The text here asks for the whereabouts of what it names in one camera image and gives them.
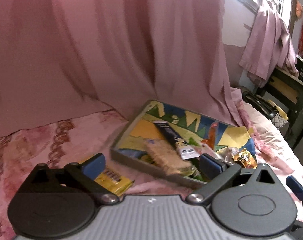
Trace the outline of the orange jelly snack packet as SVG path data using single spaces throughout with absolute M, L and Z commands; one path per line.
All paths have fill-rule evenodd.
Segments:
M 200 143 L 202 147 L 205 145 L 209 146 L 212 150 L 214 150 L 215 147 L 215 137 L 216 137 L 216 130 L 219 127 L 218 122 L 213 122 L 211 126 L 209 127 L 209 132 L 208 132 L 208 138 L 203 139 Z

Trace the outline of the pink curtain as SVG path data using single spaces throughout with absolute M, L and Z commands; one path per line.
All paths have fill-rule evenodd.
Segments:
M 157 99 L 232 125 L 225 0 L 0 0 L 0 137 Z

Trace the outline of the grey cardboard tray colourful lining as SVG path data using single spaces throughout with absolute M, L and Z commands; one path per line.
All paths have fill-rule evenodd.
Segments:
M 227 147 L 235 147 L 239 150 L 245 148 L 252 155 L 256 154 L 254 141 L 246 127 L 234 127 L 199 113 L 150 100 L 142 106 L 111 146 L 111 159 L 181 186 L 197 189 L 204 185 L 203 180 L 196 179 L 187 173 L 167 175 L 159 165 L 147 161 L 151 156 L 145 149 L 144 140 L 165 141 L 164 136 L 154 125 L 154 121 L 169 122 L 172 129 L 196 150 L 203 149 L 205 140 L 210 137 L 212 124 L 216 123 L 217 127 L 213 130 L 214 152 Z

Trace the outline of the oat crisp bar clear wrapper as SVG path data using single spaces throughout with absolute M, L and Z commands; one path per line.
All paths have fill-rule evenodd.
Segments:
M 161 139 L 144 139 L 144 145 L 156 165 L 162 168 L 167 175 L 190 176 L 193 174 L 193 164 L 190 161 L 182 160 L 168 142 Z

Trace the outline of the black snack bar wrapper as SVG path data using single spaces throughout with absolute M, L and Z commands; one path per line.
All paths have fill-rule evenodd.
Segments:
M 200 154 L 190 146 L 179 133 L 177 133 L 167 121 L 153 121 L 153 124 L 166 138 L 182 160 L 200 157 Z

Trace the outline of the pink floral bed sheet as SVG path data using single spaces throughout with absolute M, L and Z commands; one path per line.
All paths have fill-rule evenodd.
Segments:
M 281 134 L 242 101 L 239 89 L 232 89 L 232 99 L 245 126 L 258 136 L 258 162 L 269 164 L 281 181 L 292 175 L 303 185 L 303 166 Z M 110 146 L 126 124 L 118 111 L 108 110 L 0 137 L 0 239 L 15 237 L 7 208 L 38 163 L 61 168 L 73 161 L 85 161 L 98 152 L 109 157 Z

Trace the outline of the dark wooden cabinet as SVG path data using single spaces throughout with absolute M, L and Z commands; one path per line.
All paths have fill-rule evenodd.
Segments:
M 257 88 L 255 92 L 259 96 L 265 93 L 288 108 L 289 127 L 284 138 L 295 149 L 303 138 L 303 81 L 276 67 L 265 86 Z

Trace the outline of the hanging lilac cloth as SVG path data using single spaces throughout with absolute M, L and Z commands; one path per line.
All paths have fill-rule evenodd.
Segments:
M 257 86 L 264 87 L 276 66 L 298 77 L 291 36 L 269 0 L 258 0 L 259 9 L 239 66 Z

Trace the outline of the gold foil chocolate wrapper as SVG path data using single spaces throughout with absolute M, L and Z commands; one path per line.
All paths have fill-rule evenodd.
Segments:
M 243 148 L 237 154 L 233 155 L 232 159 L 244 168 L 256 169 L 258 166 L 256 159 L 254 159 L 253 155 L 247 150 L 247 148 Z

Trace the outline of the yellow snack packet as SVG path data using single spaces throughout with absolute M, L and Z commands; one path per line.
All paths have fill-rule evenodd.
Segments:
M 105 156 L 100 153 L 83 161 L 81 170 L 87 177 L 119 197 L 134 184 L 134 181 L 109 167 Z

